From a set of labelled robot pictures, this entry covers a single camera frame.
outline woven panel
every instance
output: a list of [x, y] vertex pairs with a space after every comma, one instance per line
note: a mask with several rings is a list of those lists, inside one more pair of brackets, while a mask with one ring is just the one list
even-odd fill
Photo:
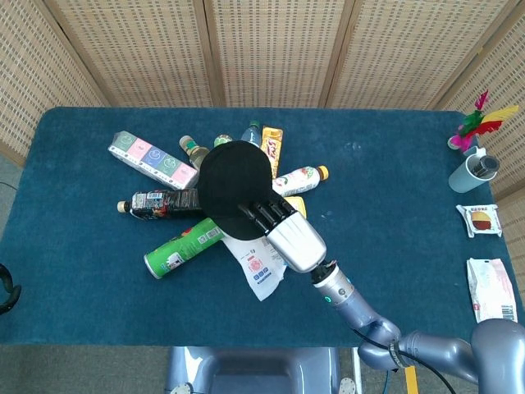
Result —
[[115, 105], [212, 105], [190, 0], [48, 3]]
[[316, 107], [343, 0], [214, 0], [226, 104]]
[[499, 216], [516, 273], [519, 294], [525, 301], [525, 195], [502, 206]]
[[0, 25], [0, 140], [25, 158], [47, 109], [105, 102], [33, 2], [0, 2]]
[[424, 108], [505, 3], [364, 0], [329, 106]]
[[447, 109], [471, 112], [477, 96], [489, 89], [487, 112], [519, 104], [520, 111], [501, 130], [481, 136], [487, 151], [500, 160], [500, 172], [491, 182], [496, 195], [525, 181], [525, 16], [487, 55], [480, 66], [445, 104]]

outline table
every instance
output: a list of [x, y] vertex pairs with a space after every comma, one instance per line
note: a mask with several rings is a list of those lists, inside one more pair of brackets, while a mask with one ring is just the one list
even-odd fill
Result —
[[458, 112], [276, 108], [54, 108], [44, 114], [0, 244], [23, 286], [0, 341], [161, 346], [356, 346], [360, 340], [288, 270], [259, 302], [219, 243], [161, 280], [143, 255], [196, 223], [122, 215], [116, 202], [162, 188], [107, 147], [127, 130], [186, 160], [184, 134], [212, 146], [251, 119], [285, 130], [280, 174], [324, 164], [304, 194], [308, 220], [367, 301], [404, 333], [469, 339], [466, 260], [501, 258], [503, 238], [468, 239], [456, 204], [490, 204], [488, 185], [447, 185], [462, 156], [446, 147]]

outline black disc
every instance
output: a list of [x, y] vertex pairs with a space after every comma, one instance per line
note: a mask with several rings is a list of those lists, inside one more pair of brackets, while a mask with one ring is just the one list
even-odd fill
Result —
[[270, 162], [261, 149], [245, 141], [217, 146], [203, 160], [197, 189], [204, 213], [225, 233], [243, 241], [263, 234], [238, 208], [273, 196]]

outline yellow bottle cap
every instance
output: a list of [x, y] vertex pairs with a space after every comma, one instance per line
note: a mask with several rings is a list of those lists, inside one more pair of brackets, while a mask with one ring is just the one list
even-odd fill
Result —
[[321, 175], [321, 181], [325, 181], [330, 176], [330, 173], [328, 172], [328, 168], [325, 166], [319, 166], [317, 167], [319, 170], [319, 175]]

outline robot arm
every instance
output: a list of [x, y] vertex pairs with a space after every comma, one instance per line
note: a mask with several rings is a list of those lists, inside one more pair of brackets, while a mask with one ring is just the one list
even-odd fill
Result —
[[472, 345], [422, 332], [402, 337], [400, 330], [359, 294], [336, 261], [325, 260], [322, 238], [283, 199], [240, 209], [264, 232], [290, 268], [311, 273], [314, 287], [353, 330], [367, 330], [363, 336], [367, 341], [358, 353], [372, 368], [405, 368], [419, 361], [478, 383], [480, 394], [502, 390], [525, 394], [525, 328], [521, 325], [503, 319], [482, 322], [472, 333]]

